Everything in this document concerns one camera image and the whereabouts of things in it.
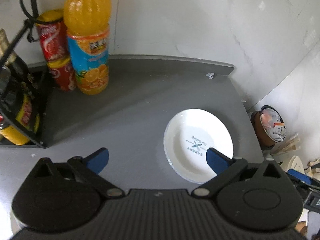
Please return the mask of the small white plastic clip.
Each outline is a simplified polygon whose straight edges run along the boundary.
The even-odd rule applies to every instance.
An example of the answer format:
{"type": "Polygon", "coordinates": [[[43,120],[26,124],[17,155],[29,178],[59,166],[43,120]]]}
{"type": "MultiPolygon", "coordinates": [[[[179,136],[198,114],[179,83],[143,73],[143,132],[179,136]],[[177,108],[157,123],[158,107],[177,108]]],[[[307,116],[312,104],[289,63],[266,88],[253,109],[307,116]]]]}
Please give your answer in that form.
{"type": "Polygon", "coordinates": [[[213,73],[213,72],[211,72],[211,73],[207,73],[206,74],[206,77],[208,77],[208,79],[213,79],[214,77],[215,77],[215,74],[213,73]]]}

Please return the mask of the upper red soda can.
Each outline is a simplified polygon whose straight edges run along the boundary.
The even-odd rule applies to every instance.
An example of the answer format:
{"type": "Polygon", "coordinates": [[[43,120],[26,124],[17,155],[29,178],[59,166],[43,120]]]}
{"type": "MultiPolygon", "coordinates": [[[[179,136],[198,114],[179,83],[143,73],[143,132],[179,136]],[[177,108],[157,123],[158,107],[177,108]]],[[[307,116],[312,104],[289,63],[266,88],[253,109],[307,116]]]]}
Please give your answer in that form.
{"type": "Polygon", "coordinates": [[[36,24],[39,35],[40,46],[47,62],[58,60],[68,54],[67,28],[64,21],[62,9],[46,11],[37,20],[52,22],[50,24],[36,24]]]}

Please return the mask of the lower red soda can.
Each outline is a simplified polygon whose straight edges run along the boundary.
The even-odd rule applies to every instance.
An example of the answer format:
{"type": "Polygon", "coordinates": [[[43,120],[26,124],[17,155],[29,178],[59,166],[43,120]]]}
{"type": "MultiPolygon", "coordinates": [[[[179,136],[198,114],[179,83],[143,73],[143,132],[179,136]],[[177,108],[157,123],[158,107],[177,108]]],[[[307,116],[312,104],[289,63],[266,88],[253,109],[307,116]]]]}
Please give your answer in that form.
{"type": "Polygon", "coordinates": [[[47,66],[57,86],[65,91],[73,91],[76,88],[75,71],[70,56],[48,62],[47,66]]]}

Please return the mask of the brown pot with packets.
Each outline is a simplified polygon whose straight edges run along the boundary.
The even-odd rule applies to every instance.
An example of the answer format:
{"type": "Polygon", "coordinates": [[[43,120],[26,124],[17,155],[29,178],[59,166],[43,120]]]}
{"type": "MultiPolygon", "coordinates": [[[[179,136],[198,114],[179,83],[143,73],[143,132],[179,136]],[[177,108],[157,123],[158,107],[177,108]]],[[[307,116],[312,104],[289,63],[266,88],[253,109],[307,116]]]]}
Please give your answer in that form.
{"type": "Polygon", "coordinates": [[[260,148],[271,150],[286,137],[285,122],[279,112],[269,105],[249,114],[260,148]]]}

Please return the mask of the white Bakery plate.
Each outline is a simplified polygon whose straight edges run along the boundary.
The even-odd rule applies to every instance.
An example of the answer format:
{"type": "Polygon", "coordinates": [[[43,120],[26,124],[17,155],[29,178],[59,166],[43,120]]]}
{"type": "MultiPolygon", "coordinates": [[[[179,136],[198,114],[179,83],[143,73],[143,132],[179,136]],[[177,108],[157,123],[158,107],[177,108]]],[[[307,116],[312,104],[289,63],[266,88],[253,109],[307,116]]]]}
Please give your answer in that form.
{"type": "Polygon", "coordinates": [[[182,178],[203,184],[216,176],[207,164],[206,153],[211,147],[233,157],[231,135],[223,122],[202,109],[186,109],[167,124],[163,136],[166,158],[182,178]]]}

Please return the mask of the orange juice bottle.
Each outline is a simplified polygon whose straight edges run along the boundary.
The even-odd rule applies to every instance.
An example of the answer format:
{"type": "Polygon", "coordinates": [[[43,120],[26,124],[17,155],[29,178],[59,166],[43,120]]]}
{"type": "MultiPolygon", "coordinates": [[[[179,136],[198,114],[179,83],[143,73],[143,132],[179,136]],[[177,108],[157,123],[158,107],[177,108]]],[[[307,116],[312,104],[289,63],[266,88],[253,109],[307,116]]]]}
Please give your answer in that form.
{"type": "Polygon", "coordinates": [[[109,82],[111,0],[66,0],[63,20],[78,88],[101,93],[109,82]]]}

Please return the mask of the red soda can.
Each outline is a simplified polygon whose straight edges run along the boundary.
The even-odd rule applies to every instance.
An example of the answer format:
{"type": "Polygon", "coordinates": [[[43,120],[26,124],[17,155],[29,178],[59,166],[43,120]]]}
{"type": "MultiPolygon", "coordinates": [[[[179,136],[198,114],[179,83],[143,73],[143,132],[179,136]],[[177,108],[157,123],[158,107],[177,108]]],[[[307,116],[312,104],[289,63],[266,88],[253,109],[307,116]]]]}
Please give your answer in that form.
{"type": "Polygon", "coordinates": [[[39,35],[40,46],[47,62],[58,60],[68,54],[67,28],[64,21],[62,9],[46,11],[37,20],[52,22],[50,24],[36,24],[39,35]]]}
{"type": "Polygon", "coordinates": [[[57,86],[65,91],[73,91],[76,88],[75,71],[70,56],[48,62],[47,66],[57,86]]]}

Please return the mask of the white rice cooker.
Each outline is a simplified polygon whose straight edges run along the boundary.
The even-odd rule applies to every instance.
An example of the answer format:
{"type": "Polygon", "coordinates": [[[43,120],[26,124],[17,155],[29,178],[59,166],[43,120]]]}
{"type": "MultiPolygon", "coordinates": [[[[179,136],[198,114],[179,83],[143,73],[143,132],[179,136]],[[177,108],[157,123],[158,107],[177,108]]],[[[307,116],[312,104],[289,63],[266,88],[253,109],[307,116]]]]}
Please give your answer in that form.
{"type": "Polygon", "coordinates": [[[290,159],[289,164],[288,164],[288,166],[287,166],[287,170],[295,170],[295,171],[297,171],[297,172],[299,172],[299,173],[302,173],[302,174],[305,173],[305,172],[304,172],[303,163],[302,163],[302,161],[301,161],[301,159],[300,159],[299,156],[294,155],[294,156],[290,159]]]}

